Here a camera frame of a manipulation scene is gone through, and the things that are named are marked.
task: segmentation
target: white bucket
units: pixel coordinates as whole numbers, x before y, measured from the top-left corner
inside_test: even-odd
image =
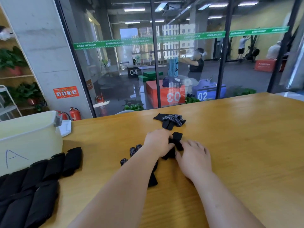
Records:
[[[61,153],[61,121],[47,111],[0,122],[0,176]]]

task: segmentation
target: fluorescent light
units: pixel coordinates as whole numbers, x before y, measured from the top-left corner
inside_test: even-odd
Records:
[[[210,16],[208,19],[216,19],[216,18],[222,18],[223,16]]]
[[[228,4],[211,4],[209,8],[218,8],[218,7],[226,7]]]
[[[140,22],[125,22],[126,24],[139,24]]]
[[[258,1],[256,1],[256,2],[242,2],[238,6],[252,6],[252,5],[256,5],[258,3],[259,3]]]
[[[155,22],[164,22],[165,20],[156,20]]]
[[[211,4],[206,4],[202,7],[200,7],[199,10],[204,10],[204,9],[208,8],[209,6],[211,6]]]
[[[156,8],[155,12],[160,12],[164,9],[164,7],[168,4],[168,2],[162,2],[159,4],[159,6]]]
[[[136,12],[136,11],[145,11],[146,8],[137,8],[137,9],[125,9],[125,12]]]

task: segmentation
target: man in white shirt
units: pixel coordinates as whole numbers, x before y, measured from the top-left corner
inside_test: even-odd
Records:
[[[266,58],[269,60],[276,60],[279,55],[280,48],[281,41],[278,41],[277,44],[270,46]]]
[[[245,53],[245,44],[246,41],[249,40],[250,38],[247,38],[247,36],[243,36],[243,38],[241,38],[240,40],[240,45],[239,45],[239,57],[242,57],[242,54]]]

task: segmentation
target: person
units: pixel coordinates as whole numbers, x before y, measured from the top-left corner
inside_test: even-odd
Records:
[[[269,47],[266,58],[269,60],[277,59],[281,48],[281,41],[278,41],[275,45]]]
[[[203,48],[197,48],[193,54],[193,60],[190,58],[180,58],[179,61],[189,65],[188,77],[200,81],[201,74],[204,68],[203,56],[207,55]]]
[[[246,44],[246,41],[248,41],[249,39],[250,39],[250,38],[247,37],[247,36],[243,36],[243,37],[240,39],[238,59],[239,59],[239,57],[242,57],[243,53],[245,53],[245,44]]]
[[[169,130],[149,132],[144,145],[112,176],[68,228],[136,228],[145,203],[154,164],[174,144]],[[183,141],[176,152],[181,171],[189,178],[203,203],[210,228],[265,228],[212,172],[210,152],[197,141]]]

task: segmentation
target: red fire extinguisher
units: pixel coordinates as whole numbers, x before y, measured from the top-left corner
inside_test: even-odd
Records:
[[[70,115],[71,115],[73,121],[81,120],[81,115],[77,108],[71,107]]]
[[[59,111],[59,110],[56,110],[59,114],[59,116],[62,115],[62,120],[71,120],[71,117],[70,115],[67,113],[67,112],[63,112],[63,111]]]
[[[97,103],[104,103],[102,94],[101,94],[100,96],[97,96],[97,97],[95,98],[95,101],[96,101]],[[102,105],[102,106],[100,106],[99,108],[100,108],[101,116],[106,116],[106,115],[107,115],[107,110],[106,110],[105,106]]]

